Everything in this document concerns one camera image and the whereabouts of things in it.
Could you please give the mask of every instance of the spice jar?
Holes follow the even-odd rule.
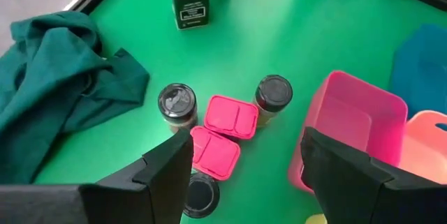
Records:
[[[202,172],[192,174],[183,213],[190,218],[204,218],[217,208],[221,197],[219,185]]]
[[[194,91],[185,84],[169,84],[159,95],[159,109],[173,133],[179,128],[191,130],[197,124]]]
[[[291,84],[280,75],[264,77],[256,89],[254,104],[259,109],[257,127],[266,126],[292,100]]]

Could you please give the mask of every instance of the black lid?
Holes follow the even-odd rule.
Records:
[[[280,75],[264,77],[256,89],[256,102],[264,110],[278,112],[292,100],[291,84]]]
[[[169,84],[159,95],[159,109],[169,122],[183,123],[196,113],[196,95],[185,84]]]
[[[183,212],[191,218],[209,216],[217,207],[221,193],[210,176],[198,172],[191,175]]]

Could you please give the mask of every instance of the black box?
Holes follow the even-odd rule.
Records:
[[[179,29],[208,24],[210,0],[173,0]]]

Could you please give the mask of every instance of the pink storage box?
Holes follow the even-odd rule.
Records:
[[[239,145],[202,126],[194,127],[191,136],[193,167],[220,181],[230,178],[240,156]]]
[[[217,133],[249,140],[256,132],[258,115],[258,108],[251,103],[215,95],[208,104],[205,127]]]
[[[314,127],[322,134],[397,166],[407,111],[400,97],[335,71],[314,94],[304,127]],[[288,169],[288,178],[294,186],[313,193],[301,180],[302,134]]]

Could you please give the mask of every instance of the dark green towel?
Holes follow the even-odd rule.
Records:
[[[98,29],[82,13],[16,22],[11,33],[0,57],[0,184],[29,184],[61,133],[141,106],[149,75],[124,50],[101,58]]]

